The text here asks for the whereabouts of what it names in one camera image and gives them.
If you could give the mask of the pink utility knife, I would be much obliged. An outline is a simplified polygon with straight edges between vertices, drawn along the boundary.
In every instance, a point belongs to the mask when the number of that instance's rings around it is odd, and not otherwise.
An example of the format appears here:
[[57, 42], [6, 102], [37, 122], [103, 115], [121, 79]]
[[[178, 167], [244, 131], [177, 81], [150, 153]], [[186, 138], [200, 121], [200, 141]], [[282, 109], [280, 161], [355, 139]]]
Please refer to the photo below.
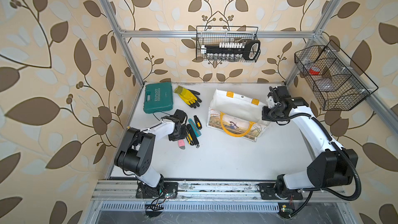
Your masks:
[[180, 149], [182, 149], [182, 150], [185, 149], [184, 140], [178, 140], [178, 141], [177, 141], [177, 144], [178, 144], [178, 147], [179, 147]]

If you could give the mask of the yellow and grey work glove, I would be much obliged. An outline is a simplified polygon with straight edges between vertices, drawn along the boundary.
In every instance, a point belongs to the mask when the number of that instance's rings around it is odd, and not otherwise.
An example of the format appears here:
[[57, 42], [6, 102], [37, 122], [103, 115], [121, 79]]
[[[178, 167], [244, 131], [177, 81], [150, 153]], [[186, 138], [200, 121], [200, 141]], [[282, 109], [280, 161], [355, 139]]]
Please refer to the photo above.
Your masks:
[[199, 92], [178, 86], [174, 90], [174, 93], [176, 93], [190, 108], [200, 107], [202, 100], [199, 98]]

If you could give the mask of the teal utility knife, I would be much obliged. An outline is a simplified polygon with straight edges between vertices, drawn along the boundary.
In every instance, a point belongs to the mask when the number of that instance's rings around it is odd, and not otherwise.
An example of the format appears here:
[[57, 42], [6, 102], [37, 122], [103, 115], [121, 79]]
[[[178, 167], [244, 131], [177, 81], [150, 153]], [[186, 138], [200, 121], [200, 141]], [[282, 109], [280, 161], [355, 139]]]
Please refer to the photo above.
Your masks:
[[191, 118], [188, 119], [188, 122], [189, 122], [189, 124], [191, 125], [191, 127], [193, 128], [193, 131], [194, 131], [196, 137], [197, 137], [197, 138], [200, 137], [200, 136], [201, 136], [201, 132], [200, 132], [200, 130], [197, 128], [195, 122], [194, 122]]

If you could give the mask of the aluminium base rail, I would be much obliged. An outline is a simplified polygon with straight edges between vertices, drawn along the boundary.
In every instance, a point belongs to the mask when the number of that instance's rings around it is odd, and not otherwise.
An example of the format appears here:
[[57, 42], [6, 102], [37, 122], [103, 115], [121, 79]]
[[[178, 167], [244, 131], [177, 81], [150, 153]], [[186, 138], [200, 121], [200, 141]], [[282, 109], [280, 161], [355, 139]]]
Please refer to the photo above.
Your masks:
[[291, 195], [277, 197], [274, 181], [237, 180], [165, 180], [157, 193], [136, 180], [101, 180], [97, 183], [92, 200], [133, 201], [165, 198], [166, 194], [175, 201], [268, 201], [299, 203], [308, 197], [309, 192], [295, 190]]

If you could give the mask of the green plastic tool case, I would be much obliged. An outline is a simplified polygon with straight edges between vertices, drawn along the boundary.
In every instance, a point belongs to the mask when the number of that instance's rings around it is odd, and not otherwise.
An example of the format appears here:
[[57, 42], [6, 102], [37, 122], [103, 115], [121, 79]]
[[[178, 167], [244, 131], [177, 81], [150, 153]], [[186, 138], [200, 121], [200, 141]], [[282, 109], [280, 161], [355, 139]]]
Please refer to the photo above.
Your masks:
[[143, 110], [146, 114], [173, 109], [173, 88], [170, 82], [147, 84]]

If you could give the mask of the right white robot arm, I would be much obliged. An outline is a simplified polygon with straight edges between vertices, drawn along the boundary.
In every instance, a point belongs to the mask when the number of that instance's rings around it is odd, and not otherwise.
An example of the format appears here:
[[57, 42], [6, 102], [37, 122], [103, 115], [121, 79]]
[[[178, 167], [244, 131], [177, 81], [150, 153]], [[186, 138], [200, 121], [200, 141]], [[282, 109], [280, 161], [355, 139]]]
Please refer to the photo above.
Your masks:
[[269, 96], [262, 118], [281, 124], [296, 124], [315, 155], [306, 169], [279, 176], [278, 181], [285, 190], [312, 189], [332, 192], [332, 187], [354, 183], [354, 194], [347, 199], [351, 201], [361, 193], [361, 179], [356, 170], [358, 155], [331, 136], [305, 100], [300, 97], [279, 99]]

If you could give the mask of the white canvas pouch yellow handles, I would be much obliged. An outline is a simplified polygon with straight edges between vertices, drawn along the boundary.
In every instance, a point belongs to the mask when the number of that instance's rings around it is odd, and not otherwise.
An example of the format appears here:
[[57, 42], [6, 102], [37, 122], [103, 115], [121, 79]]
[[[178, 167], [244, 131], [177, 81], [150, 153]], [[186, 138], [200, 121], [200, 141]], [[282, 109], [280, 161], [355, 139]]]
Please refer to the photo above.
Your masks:
[[269, 127], [262, 119], [267, 104], [232, 91], [215, 90], [209, 106], [206, 126], [233, 138], [256, 142]]

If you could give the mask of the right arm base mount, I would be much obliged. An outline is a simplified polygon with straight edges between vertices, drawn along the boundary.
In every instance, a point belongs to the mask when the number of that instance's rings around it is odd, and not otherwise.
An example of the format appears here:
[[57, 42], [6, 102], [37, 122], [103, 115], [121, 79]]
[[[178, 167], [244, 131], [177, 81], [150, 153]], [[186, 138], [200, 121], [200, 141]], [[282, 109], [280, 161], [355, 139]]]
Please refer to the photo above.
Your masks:
[[303, 200], [297, 189], [288, 189], [280, 180], [274, 183], [259, 183], [257, 190], [262, 200]]

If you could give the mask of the long black utility knife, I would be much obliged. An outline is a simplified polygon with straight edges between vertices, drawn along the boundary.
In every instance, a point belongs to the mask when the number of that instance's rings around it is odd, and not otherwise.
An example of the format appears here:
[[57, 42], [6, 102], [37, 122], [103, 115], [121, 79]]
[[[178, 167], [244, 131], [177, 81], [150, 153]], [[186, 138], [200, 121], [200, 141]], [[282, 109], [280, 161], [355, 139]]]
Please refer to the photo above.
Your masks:
[[196, 135], [195, 135], [195, 133], [193, 131], [193, 128], [191, 127], [190, 124], [187, 125], [187, 133], [190, 133], [190, 135], [191, 135], [191, 137], [193, 139], [194, 146], [196, 148], [199, 148], [200, 144], [199, 144], [198, 138], [196, 137]]

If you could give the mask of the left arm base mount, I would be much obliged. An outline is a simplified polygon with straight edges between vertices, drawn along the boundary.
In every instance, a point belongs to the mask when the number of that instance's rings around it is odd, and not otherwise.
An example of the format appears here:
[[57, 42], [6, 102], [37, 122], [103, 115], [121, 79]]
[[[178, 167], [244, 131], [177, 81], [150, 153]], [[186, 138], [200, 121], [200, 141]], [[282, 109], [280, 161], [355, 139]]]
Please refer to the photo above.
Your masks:
[[165, 181], [162, 175], [156, 187], [150, 187], [140, 181], [137, 185], [136, 198], [138, 199], [174, 199], [178, 195], [178, 183]]

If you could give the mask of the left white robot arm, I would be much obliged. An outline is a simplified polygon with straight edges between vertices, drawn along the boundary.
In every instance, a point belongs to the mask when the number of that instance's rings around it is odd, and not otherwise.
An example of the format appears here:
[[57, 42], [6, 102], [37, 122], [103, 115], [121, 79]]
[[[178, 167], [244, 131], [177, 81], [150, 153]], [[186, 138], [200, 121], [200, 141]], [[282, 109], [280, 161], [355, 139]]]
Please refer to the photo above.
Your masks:
[[155, 142], [164, 137], [170, 141], [186, 138], [187, 119], [186, 114], [175, 113], [163, 117], [151, 127], [129, 127], [116, 152], [114, 166], [123, 172], [132, 172], [140, 182], [151, 188], [158, 187], [162, 176], [151, 166]]

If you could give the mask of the socket set in basket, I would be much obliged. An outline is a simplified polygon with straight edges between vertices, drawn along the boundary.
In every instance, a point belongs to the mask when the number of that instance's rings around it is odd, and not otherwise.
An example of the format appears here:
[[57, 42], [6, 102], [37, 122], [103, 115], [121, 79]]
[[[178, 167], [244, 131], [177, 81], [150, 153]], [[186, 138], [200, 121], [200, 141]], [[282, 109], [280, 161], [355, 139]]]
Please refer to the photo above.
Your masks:
[[259, 40], [243, 40], [241, 43], [219, 43], [218, 45], [202, 45], [199, 54], [207, 60], [228, 62], [256, 62], [261, 54]]

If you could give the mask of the red item in basket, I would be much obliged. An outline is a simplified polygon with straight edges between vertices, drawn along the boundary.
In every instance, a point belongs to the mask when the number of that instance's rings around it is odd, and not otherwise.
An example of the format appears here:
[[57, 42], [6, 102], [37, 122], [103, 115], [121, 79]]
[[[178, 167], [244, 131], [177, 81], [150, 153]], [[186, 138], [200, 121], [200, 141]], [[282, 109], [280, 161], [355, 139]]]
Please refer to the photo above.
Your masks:
[[313, 66], [313, 67], [311, 67], [311, 68], [309, 69], [309, 74], [310, 74], [310, 75], [317, 76], [317, 75], [320, 74], [320, 72], [321, 72], [321, 69], [318, 68], [318, 67], [316, 67], [316, 66]]

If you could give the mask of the short black yellow utility knife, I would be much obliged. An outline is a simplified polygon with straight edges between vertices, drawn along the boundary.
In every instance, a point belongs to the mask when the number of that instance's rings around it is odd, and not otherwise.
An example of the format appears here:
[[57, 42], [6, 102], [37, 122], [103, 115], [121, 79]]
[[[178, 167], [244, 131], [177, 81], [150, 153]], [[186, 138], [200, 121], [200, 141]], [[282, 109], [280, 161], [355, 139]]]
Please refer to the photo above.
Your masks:
[[195, 125], [196, 125], [197, 129], [201, 130], [202, 129], [202, 124], [201, 124], [201, 122], [200, 122], [200, 120], [199, 120], [197, 115], [194, 115], [194, 121], [195, 121]]

